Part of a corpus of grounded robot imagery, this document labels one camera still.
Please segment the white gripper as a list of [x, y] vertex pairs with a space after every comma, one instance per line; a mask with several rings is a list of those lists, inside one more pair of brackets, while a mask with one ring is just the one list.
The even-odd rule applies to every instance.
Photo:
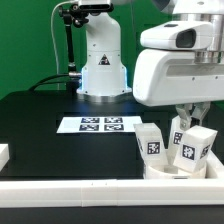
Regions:
[[[208, 101], [224, 100], [224, 63], [195, 64], [194, 58], [193, 52], [146, 49], [135, 66], [135, 99], [149, 107], [177, 105], [182, 130], [190, 128], [191, 117], [194, 124], [202, 125]], [[192, 115], [187, 103], [195, 103]]]

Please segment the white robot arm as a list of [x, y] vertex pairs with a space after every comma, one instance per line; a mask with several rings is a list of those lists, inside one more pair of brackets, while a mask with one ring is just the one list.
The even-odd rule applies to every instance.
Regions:
[[224, 100], [224, 0], [151, 0], [175, 19], [143, 31], [133, 86], [121, 63], [120, 27], [106, 13], [127, 0], [79, 0], [88, 13], [87, 62], [79, 93], [94, 101], [131, 91], [141, 104], [174, 105], [186, 130]]

